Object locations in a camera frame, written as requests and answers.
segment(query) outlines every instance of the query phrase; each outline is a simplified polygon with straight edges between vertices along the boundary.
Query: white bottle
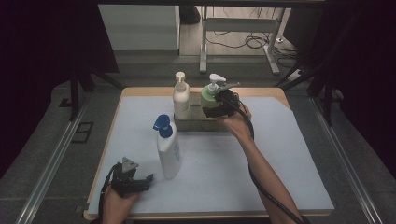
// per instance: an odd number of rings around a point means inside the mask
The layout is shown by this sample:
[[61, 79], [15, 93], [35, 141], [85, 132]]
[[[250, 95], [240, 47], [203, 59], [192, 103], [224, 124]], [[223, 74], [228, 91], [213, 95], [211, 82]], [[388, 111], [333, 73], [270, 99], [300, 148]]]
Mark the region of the white bottle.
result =
[[176, 85], [173, 94], [175, 119], [191, 119], [190, 86], [184, 80], [183, 72], [176, 73]]
[[172, 179], [177, 175], [181, 166], [176, 125], [170, 121], [169, 116], [160, 115], [155, 121], [153, 129], [159, 131], [157, 148], [163, 175], [167, 179]]

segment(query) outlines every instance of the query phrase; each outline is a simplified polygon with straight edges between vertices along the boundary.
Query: lotion bottle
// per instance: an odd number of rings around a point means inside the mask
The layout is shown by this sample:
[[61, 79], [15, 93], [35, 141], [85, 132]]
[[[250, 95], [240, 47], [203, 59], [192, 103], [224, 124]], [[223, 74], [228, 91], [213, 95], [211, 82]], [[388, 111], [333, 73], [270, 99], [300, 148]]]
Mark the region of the lotion bottle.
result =
[[215, 100], [215, 95], [218, 93], [219, 86], [216, 84], [218, 81], [226, 81], [224, 77], [217, 74], [210, 74], [210, 84], [203, 87], [201, 90], [201, 107], [213, 108], [219, 105]]
[[176, 125], [170, 121], [169, 116], [160, 115], [155, 121], [153, 129], [159, 131], [157, 148], [163, 175], [167, 179], [172, 179], [177, 175], [181, 166]]
[[186, 75], [183, 72], [176, 73], [177, 83], [173, 94], [175, 119], [191, 119], [190, 86], [185, 79]]

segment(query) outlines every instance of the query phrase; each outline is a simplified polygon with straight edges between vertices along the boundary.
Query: person's left hand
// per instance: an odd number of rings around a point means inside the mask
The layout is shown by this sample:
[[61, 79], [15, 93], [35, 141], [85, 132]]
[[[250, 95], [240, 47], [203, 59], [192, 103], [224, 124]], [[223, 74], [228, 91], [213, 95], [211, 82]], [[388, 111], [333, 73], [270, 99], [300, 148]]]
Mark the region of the person's left hand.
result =
[[139, 195], [139, 193], [134, 193], [129, 198], [121, 198], [109, 185], [105, 192], [103, 224], [120, 224], [125, 220]]

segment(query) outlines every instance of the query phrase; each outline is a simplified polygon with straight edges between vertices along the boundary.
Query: white wall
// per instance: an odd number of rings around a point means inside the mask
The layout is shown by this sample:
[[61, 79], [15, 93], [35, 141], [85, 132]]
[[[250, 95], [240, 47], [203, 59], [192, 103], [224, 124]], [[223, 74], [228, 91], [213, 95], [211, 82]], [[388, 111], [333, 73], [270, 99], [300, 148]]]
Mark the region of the white wall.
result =
[[113, 50], [177, 50], [178, 7], [99, 5]]

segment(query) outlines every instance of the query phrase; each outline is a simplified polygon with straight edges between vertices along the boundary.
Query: blue bottle cap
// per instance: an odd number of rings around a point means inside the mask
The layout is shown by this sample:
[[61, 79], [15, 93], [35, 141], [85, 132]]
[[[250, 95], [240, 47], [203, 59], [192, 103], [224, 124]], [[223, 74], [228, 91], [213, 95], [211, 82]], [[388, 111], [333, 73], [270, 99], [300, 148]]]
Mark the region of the blue bottle cap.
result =
[[173, 129], [170, 123], [171, 120], [169, 119], [169, 116], [162, 114], [157, 118], [152, 128], [160, 132], [160, 137], [168, 138], [172, 136], [173, 133]]

